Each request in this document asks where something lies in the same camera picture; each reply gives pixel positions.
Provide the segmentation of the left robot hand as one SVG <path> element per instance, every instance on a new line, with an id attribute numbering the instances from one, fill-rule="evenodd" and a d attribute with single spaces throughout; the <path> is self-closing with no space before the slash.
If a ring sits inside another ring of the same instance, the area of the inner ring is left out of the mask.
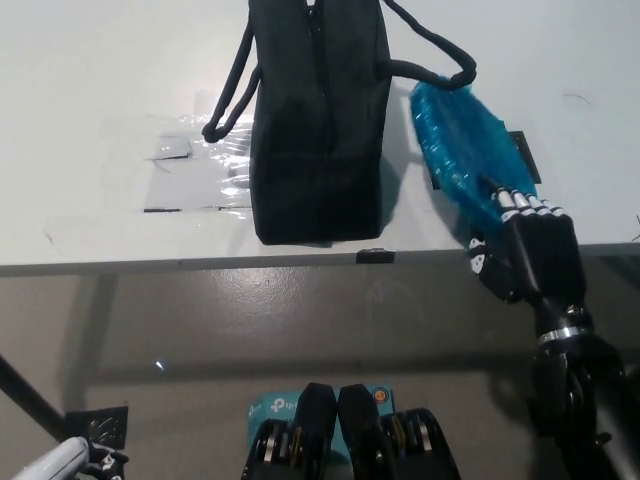
<path id="1" fill-rule="evenodd" d="M 110 447 L 96 443 L 89 444 L 89 459 L 80 470 L 97 480 L 124 480 L 125 465 L 129 457 Z"/>

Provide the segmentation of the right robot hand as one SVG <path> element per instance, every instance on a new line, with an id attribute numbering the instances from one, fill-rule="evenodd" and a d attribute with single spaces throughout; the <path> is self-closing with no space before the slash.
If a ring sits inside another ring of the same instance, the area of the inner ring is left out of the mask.
<path id="1" fill-rule="evenodd" d="M 470 267 L 480 282 L 505 303 L 581 310 L 586 279 L 571 217 L 514 189 L 496 187 L 492 199 L 500 213 L 503 254 L 492 252 L 482 233 L 472 234 Z"/>

